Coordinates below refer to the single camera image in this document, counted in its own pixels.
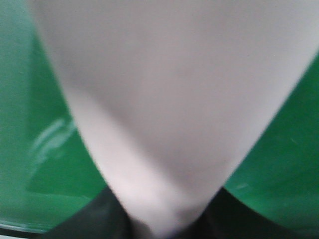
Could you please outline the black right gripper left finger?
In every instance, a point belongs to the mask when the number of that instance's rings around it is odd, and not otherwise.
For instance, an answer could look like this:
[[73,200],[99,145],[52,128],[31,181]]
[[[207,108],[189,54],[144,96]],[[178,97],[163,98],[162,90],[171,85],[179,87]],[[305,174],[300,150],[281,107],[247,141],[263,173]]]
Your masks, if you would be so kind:
[[84,208],[46,233],[47,239],[148,239],[139,234],[117,200],[105,187]]

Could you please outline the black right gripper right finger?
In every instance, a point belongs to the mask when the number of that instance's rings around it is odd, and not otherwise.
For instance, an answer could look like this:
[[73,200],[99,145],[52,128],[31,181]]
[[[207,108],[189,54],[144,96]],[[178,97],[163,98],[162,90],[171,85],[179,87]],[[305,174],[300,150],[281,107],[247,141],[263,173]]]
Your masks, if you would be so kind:
[[222,188],[200,217],[175,239],[317,239],[276,224]]

